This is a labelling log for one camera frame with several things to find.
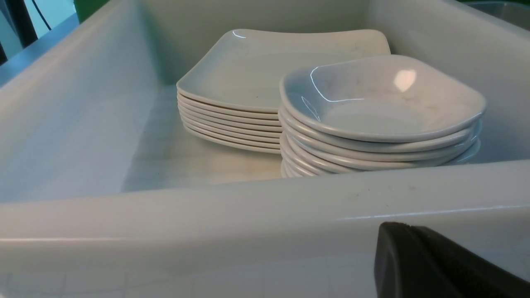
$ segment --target white sink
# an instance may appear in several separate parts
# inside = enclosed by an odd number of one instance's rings
[[[174,83],[235,28],[382,31],[485,95],[477,164],[278,179],[277,156],[185,134]],[[111,0],[0,89],[0,292],[375,296],[383,221],[528,279],[529,46],[453,0]]]

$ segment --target black object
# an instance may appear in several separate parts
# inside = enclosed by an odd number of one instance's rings
[[[40,12],[40,9],[39,9],[39,6],[37,5],[37,2],[35,2],[35,0],[31,0],[31,2],[33,2],[33,6],[35,6],[35,9],[36,9],[37,12],[39,13],[40,18],[41,18],[42,21],[44,22],[44,25],[46,25],[46,27],[48,28],[48,30],[51,30],[50,25],[48,24],[48,22],[46,21],[46,19],[45,19],[44,16],[42,15],[42,12]]]
[[[0,66],[7,62],[7,56],[5,55],[4,48],[0,43]]]
[[[375,283],[380,298],[530,297],[530,283],[427,228],[379,227]]]
[[[26,48],[37,40],[35,28],[31,22],[28,9],[24,0],[5,0],[7,10],[15,27],[16,34],[23,48]]]

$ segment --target square plate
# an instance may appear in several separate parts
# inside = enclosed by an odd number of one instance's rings
[[[239,29],[221,37],[177,82],[194,100],[242,111],[276,113],[281,78],[299,68],[389,55],[376,30],[279,33]]]

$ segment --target white tile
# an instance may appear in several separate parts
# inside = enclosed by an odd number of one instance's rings
[[[264,298],[326,298],[328,297],[326,267],[265,269]]]
[[[372,267],[330,267],[330,298],[377,297]]]
[[[64,295],[62,298],[122,298],[123,291],[95,292],[74,295]]]
[[[14,292],[59,293],[63,286],[64,273],[13,273],[9,280],[9,288]]]
[[[191,278],[174,278],[145,286],[130,287],[125,298],[192,298],[193,282]]]
[[[88,291],[119,290],[125,285],[125,273],[119,271],[86,270],[66,273],[65,294]]]
[[[259,270],[220,271],[195,277],[194,298],[262,297]]]
[[[134,287],[152,283],[167,282],[173,275],[161,271],[130,271],[127,272],[127,286]]]

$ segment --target sink wall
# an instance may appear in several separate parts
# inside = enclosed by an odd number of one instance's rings
[[[423,60],[485,95],[482,147],[473,163],[530,158],[529,31],[453,0],[374,0],[368,27],[385,33],[393,53]]]

